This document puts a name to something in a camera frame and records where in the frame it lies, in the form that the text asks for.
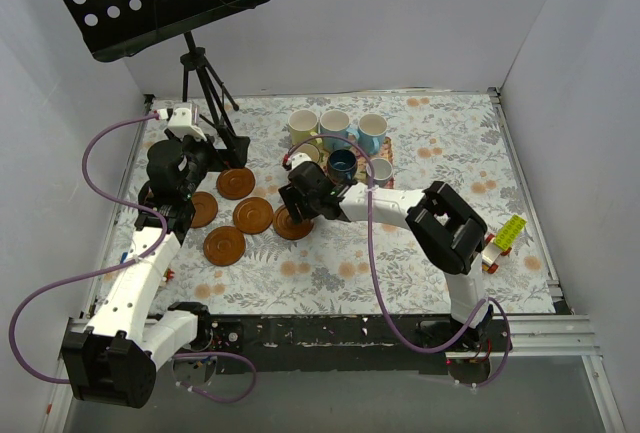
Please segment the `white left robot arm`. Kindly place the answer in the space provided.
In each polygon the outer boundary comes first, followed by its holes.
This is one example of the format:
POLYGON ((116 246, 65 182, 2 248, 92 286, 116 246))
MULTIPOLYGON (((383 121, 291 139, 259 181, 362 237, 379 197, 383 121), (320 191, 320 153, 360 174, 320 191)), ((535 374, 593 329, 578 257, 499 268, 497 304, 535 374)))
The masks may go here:
POLYGON ((212 317, 198 302, 171 305, 145 325, 169 264, 195 215, 192 197, 210 172, 228 169, 224 152, 197 126, 170 126, 148 151, 148 180, 138 193, 130 250, 103 306, 81 332, 70 332, 62 357, 76 399, 144 406, 157 371, 180 350, 199 354, 213 339, 212 317))

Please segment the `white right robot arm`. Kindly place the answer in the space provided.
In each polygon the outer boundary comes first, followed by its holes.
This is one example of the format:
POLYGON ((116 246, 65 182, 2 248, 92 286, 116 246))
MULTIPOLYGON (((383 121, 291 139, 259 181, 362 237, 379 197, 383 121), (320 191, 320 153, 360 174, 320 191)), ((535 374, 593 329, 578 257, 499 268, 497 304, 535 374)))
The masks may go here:
POLYGON ((329 221, 367 224, 374 293, 385 322, 410 350, 434 354, 455 344, 475 350, 489 337, 493 315, 484 288, 482 252, 487 225, 450 185, 433 182, 425 190, 395 190, 352 180, 335 184, 319 165, 301 160, 288 166, 288 183, 279 189, 296 223, 322 216, 329 221), (419 347, 406 339, 389 315, 378 284, 373 225, 386 224, 413 233, 430 263, 444 273, 450 296, 452 337, 439 346, 419 347))

